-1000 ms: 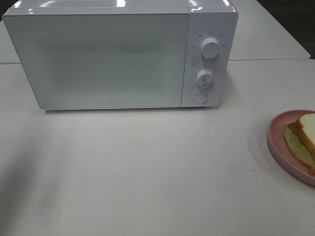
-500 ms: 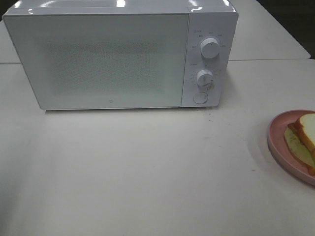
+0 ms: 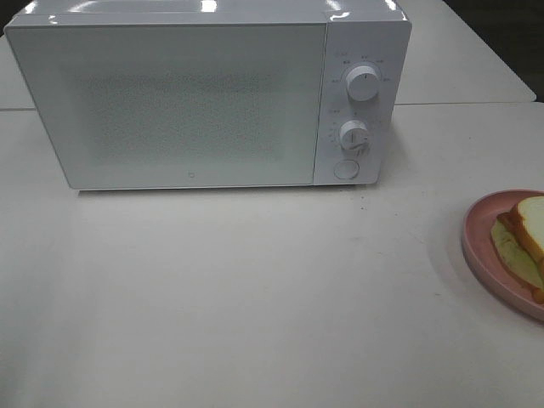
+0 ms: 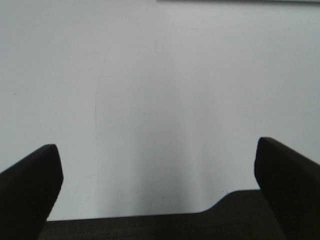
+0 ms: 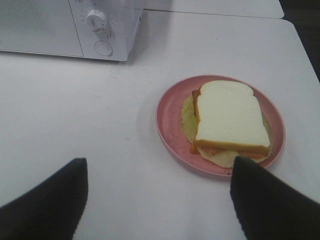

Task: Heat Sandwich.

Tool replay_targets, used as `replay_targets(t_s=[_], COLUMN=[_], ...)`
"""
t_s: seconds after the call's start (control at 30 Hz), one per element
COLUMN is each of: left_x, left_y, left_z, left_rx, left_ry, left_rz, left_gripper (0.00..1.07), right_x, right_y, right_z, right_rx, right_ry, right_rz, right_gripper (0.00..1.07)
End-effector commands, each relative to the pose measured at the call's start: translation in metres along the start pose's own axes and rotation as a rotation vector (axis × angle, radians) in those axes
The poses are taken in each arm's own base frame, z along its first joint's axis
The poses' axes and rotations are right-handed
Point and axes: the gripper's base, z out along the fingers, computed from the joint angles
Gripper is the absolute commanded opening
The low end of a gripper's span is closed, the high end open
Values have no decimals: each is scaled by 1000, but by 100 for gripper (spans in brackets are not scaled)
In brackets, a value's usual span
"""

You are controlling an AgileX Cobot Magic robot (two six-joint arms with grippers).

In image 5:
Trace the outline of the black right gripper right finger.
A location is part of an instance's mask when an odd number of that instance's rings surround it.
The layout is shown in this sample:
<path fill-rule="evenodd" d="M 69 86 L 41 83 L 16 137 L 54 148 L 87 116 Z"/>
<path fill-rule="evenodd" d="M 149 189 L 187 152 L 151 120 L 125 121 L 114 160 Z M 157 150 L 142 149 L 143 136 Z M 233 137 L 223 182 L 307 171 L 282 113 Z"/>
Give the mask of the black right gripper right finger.
<path fill-rule="evenodd" d="M 319 203 L 247 157 L 235 158 L 230 196 L 248 240 L 320 238 Z"/>

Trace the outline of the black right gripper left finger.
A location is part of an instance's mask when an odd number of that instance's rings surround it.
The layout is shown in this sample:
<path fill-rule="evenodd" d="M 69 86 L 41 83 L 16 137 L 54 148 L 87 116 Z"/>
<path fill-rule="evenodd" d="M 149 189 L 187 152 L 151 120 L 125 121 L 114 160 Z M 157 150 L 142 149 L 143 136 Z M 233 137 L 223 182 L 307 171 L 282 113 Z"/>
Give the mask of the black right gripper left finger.
<path fill-rule="evenodd" d="M 88 200 L 86 158 L 75 158 L 0 208 L 2 240 L 71 240 Z"/>

